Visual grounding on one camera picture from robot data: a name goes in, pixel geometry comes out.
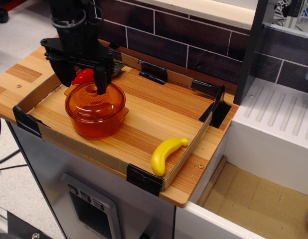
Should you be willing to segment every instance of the dark brick tile wall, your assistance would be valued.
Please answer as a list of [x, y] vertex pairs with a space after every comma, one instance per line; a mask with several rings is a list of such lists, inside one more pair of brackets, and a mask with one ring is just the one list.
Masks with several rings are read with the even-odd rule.
[[188, 68], [236, 83], [236, 79], [240, 75], [241, 63], [228, 57], [190, 47], [188, 52]]
[[135, 29], [127, 29], [129, 48], [138, 52], [150, 52], [151, 56], [179, 66], [186, 66], [187, 46]]
[[257, 77], [308, 93], [308, 38], [271, 28]]
[[95, 3], [104, 12], [101, 39], [237, 83], [248, 30], [136, 0]]

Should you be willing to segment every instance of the stainless steel appliance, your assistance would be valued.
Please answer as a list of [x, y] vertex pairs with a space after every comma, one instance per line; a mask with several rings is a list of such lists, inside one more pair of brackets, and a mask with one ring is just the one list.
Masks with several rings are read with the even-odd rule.
[[173, 238], [174, 205], [18, 126], [9, 127], [66, 238]]

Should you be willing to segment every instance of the yellow banana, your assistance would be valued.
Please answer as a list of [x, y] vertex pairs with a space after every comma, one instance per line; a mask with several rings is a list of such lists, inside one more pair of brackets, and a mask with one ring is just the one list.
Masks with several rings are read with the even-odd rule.
[[188, 145], [187, 138], [169, 138], [164, 140], [155, 149], [152, 155], [152, 169], [158, 176], [163, 176], [165, 173], [165, 162], [167, 157], [178, 150], [182, 145]]

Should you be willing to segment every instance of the black plastic clip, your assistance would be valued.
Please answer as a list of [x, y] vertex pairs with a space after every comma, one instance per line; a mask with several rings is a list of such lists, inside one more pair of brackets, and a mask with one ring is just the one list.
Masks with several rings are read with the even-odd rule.
[[38, 122], [41, 121], [25, 113], [19, 106], [13, 107], [12, 110], [18, 127], [24, 129], [25, 131], [31, 133], [34, 136], [42, 138], [38, 127]]
[[167, 71], [165, 68], [141, 60], [139, 61], [139, 64], [142, 68], [142, 71], [139, 73], [140, 76], [155, 81], [161, 85], [165, 85], [167, 82]]
[[162, 178], [148, 173], [132, 164], [128, 165], [127, 181], [156, 196], [159, 196], [163, 184]]
[[199, 118], [199, 121], [205, 122], [210, 112], [213, 112], [210, 125], [219, 128], [231, 108], [231, 106], [226, 104], [224, 101], [225, 86], [214, 86], [205, 82], [194, 80], [191, 87], [216, 98], [215, 102], [212, 103]]

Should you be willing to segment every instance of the orange glass pot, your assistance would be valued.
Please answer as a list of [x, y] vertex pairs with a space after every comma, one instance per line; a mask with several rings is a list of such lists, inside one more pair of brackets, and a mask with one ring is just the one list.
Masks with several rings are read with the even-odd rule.
[[125, 94], [116, 85], [109, 84], [106, 93], [97, 94], [94, 82], [73, 85], [64, 92], [65, 110], [74, 129], [84, 137], [105, 138], [123, 123], [128, 109]]

